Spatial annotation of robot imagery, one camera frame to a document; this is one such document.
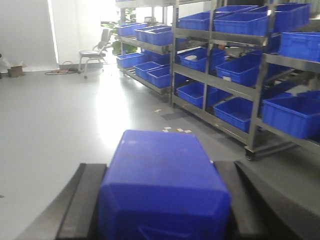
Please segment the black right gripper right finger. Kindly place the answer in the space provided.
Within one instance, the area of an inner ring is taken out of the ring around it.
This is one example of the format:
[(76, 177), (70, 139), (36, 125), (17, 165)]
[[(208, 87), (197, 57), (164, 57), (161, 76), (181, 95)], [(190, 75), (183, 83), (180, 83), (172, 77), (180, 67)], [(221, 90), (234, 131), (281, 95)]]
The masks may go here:
[(300, 240), (258, 194), (232, 161), (215, 161), (215, 169), (231, 194), (226, 240)]

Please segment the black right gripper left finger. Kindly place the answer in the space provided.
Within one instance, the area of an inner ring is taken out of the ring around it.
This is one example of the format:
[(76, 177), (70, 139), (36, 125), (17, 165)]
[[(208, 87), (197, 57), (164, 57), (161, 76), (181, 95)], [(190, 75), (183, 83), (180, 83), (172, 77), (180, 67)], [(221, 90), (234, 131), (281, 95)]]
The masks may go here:
[(55, 199), (17, 240), (98, 240), (98, 196), (103, 163), (81, 163)]

